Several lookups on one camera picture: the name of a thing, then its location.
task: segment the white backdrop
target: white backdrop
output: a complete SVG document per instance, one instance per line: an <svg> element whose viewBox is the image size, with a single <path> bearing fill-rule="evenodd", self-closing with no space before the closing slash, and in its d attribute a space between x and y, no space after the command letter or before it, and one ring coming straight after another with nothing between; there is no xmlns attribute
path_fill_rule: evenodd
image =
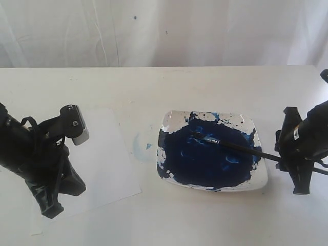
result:
<svg viewBox="0 0 328 246"><path fill-rule="evenodd" d="M0 0L0 67L328 68L327 0Z"/></svg>

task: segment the white plate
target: white plate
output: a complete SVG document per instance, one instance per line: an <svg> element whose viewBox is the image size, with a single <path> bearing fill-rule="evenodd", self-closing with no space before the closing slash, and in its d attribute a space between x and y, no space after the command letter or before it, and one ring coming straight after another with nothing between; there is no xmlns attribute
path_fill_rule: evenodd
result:
<svg viewBox="0 0 328 246"><path fill-rule="evenodd" d="M253 121L242 114L170 111L158 139L157 170L169 182L211 191L247 191L268 181L263 158L194 139L192 132L261 149Z"/></svg>

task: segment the white table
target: white table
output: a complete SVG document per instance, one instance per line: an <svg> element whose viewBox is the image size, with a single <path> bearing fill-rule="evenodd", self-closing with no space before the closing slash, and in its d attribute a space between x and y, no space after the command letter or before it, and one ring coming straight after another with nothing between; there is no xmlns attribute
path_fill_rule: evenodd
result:
<svg viewBox="0 0 328 246"><path fill-rule="evenodd" d="M275 154L283 109L297 106L306 117L328 99L314 67L1 69L0 78L0 101L17 119L32 115L41 122L67 104L112 108L142 188L29 236L30 191L2 168L0 245L327 244L328 177L314 173L311 194L297 196L288 173L269 160L269 183L253 192L186 189L156 171L158 130L172 109L247 114L263 150ZM147 142L154 146L146 150Z"/></svg>

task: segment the dark blue paint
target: dark blue paint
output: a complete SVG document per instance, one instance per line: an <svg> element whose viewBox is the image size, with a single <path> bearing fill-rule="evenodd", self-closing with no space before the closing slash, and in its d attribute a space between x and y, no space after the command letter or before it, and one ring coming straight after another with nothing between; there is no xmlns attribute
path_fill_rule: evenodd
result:
<svg viewBox="0 0 328 246"><path fill-rule="evenodd" d="M224 124L218 125L219 115L215 121L200 120L196 116L192 112L186 120L189 124L177 132L169 134L160 131L158 145L165 150L166 159L162 164L164 169L157 166L159 176L169 178L167 170L170 170L178 183L213 187L213 190L235 187L249 180L253 164L258 163L260 157L194 139L191 133L199 132L208 137L261 150L260 147L254 147L255 129L248 135Z"/></svg>

